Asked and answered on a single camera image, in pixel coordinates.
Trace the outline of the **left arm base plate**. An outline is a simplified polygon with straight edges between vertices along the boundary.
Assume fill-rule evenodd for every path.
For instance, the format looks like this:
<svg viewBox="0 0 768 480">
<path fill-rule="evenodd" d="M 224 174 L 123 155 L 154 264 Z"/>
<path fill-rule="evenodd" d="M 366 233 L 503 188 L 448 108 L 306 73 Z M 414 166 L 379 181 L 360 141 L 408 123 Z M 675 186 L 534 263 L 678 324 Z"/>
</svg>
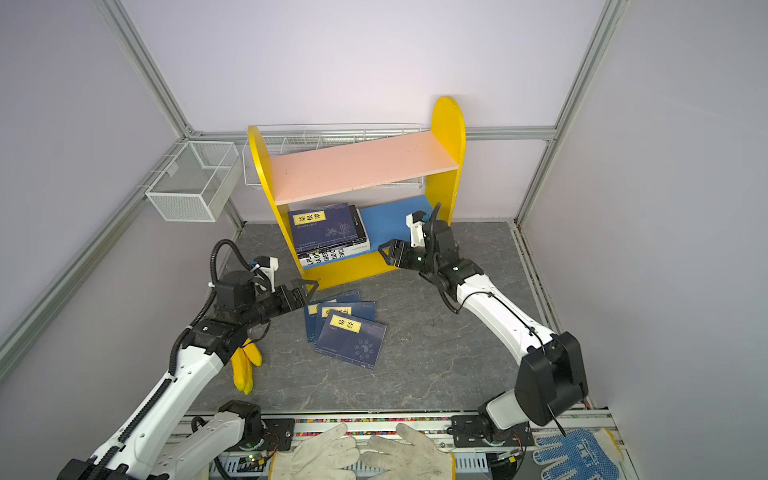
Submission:
<svg viewBox="0 0 768 480">
<path fill-rule="evenodd" d="M 295 425 L 295 419 L 288 417 L 246 420 L 242 438 L 227 452 L 288 451 Z"/>
</svg>

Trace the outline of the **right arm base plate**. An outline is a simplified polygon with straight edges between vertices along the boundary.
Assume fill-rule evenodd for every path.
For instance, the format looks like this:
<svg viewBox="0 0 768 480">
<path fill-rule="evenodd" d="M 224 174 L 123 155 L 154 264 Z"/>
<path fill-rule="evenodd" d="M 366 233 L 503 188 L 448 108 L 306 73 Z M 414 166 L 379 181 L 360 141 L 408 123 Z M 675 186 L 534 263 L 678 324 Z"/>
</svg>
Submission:
<svg viewBox="0 0 768 480">
<path fill-rule="evenodd" d="M 480 414 L 454 415 L 447 429 L 459 448 L 529 447 L 534 445 L 528 423 L 500 430 Z"/>
</svg>

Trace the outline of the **navy book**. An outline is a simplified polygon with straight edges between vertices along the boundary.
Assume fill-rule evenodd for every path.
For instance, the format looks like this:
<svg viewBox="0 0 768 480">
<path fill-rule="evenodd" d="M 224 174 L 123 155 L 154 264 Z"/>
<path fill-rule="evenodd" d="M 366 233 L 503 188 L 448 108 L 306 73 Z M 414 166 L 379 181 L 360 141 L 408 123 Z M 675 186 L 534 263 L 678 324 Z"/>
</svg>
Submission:
<svg viewBox="0 0 768 480">
<path fill-rule="evenodd" d="M 331 309 L 315 342 L 317 353 L 366 369 L 374 369 L 387 326 Z"/>
<path fill-rule="evenodd" d="M 288 212 L 293 245 L 298 254 L 329 246 L 357 244 L 351 204 L 337 203 Z"/>
<path fill-rule="evenodd" d="M 318 308 L 320 304 L 327 303 L 327 302 L 334 303 L 334 302 L 352 302 L 352 301 L 361 301 L 361 295 L 358 290 L 345 291 L 340 294 L 326 297 L 320 300 L 315 300 L 309 303 L 304 308 L 304 320 L 305 320 L 305 331 L 306 331 L 307 341 L 309 343 L 315 342 L 315 330 L 316 330 L 316 323 L 317 323 Z"/>
<path fill-rule="evenodd" d="M 329 322 L 329 317 L 332 311 L 338 311 L 355 317 L 363 318 L 370 321 L 376 320 L 376 303 L 372 301 L 361 302 L 324 302 L 318 306 L 318 314 L 315 339 L 318 340 L 324 329 Z"/>
</svg>

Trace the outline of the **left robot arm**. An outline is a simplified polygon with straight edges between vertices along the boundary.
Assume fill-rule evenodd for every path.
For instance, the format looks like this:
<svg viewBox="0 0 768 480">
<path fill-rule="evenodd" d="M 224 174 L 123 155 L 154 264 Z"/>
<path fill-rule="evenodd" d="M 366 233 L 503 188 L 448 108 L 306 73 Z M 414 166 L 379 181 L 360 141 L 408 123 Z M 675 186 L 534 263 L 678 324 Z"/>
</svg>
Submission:
<svg viewBox="0 0 768 480">
<path fill-rule="evenodd" d="M 88 459 L 70 460 L 61 479 L 192 479 L 225 450 L 260 442 L 258 406 L 234 401 L 169 451 L 163 448 L 203 388 L 246 341 L 248 331 L 306 306 L 315 280 L 278 285 L 279 262 L 247 261 L 234 241 L 222 239 L 209 256 L 209 296 L 174 341 L 168 368 L 126 422 Z"/>
</svg>

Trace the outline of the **black book orange title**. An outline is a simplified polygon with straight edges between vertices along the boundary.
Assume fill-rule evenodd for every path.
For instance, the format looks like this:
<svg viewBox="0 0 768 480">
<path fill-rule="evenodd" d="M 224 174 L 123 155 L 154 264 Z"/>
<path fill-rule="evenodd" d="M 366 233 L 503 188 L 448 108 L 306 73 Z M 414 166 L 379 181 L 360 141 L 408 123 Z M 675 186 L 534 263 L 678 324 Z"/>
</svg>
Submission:
<svg viewBox="0 0 768 480">
<path fill-rule="evenodd" d="M 364 222 L 360 215 L 360 210 L 355 206 L 350 206 L 350 212 L 354 221 L 355 232 L 357 234 L 357 242 L 366 244 L 369 242 L 369 237 L 364 226 Z"/>
</svg>

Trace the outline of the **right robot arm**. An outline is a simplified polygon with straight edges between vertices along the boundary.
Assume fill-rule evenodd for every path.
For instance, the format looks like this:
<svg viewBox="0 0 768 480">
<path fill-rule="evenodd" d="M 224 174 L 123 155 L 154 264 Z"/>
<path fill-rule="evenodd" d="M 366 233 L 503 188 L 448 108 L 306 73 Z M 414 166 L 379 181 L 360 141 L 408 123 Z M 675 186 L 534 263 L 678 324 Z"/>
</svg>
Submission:
<svg viewBox="0 0 768 480">
<path fill-rule="evenodd" d="M 477 430 L 455 427 L 455 432 L 498 445 L 516 427 L 556 422 L 587 397 L 582 349 L 574 335 L 554 332 L 502 294 L 478 264 L 461 256 L 451 227 L 435 213 L 417 211 L 406 217 L 406 225 L 408 240 L 378 246 L 385 263 L 418 272 L 453 313 L 474 314 L 518 365 L 515 386 L 479 407 Z"/>
</svg>

